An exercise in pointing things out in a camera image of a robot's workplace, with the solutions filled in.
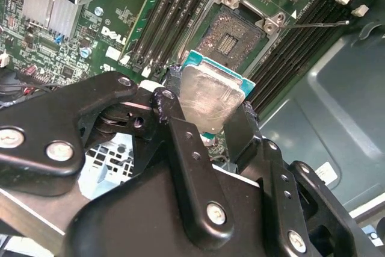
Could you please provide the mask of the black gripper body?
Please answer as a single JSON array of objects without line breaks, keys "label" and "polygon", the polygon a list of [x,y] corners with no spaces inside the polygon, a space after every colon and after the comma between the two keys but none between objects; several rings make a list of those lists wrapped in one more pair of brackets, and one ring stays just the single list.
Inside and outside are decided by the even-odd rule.
[{"label": "black gripper body", "polygon": [[85,205],[67,228],[66,256],[285,256],[262,227],[262,190],[221,168],[216,176],[235,218],[232,238],[203,250],[187,237],[170,170],[158,165]]}]

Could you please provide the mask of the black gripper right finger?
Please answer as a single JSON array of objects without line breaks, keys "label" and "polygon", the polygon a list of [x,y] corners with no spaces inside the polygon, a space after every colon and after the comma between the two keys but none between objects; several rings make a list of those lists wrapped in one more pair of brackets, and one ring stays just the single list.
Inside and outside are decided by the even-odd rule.
[{"label": "black gripper right finger", "polygon": [[241,104],[224,126],[230,161],[259,185],[261,239],[268,256],[357,256],[357,224],[325,183],[301,161],[284,162],[263,138],[257,115]]}]

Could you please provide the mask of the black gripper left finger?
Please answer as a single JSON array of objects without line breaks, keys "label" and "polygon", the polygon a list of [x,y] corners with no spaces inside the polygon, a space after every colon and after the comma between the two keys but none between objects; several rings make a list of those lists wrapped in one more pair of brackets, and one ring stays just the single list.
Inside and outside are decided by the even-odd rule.
[{"label": "black gripper left finger", "polygon": [[[68,193],[99,114],[137,92],[132,80],[107,72],[3,109],[1,185],[39,196]],[[134,178],[167,166],[187,237],[201,249],[219,249],[232,237],[234,221],[197,127],[166,88],[155,89],[149,104],[140,117],[150,142],[135,158],[140,172]]]}]

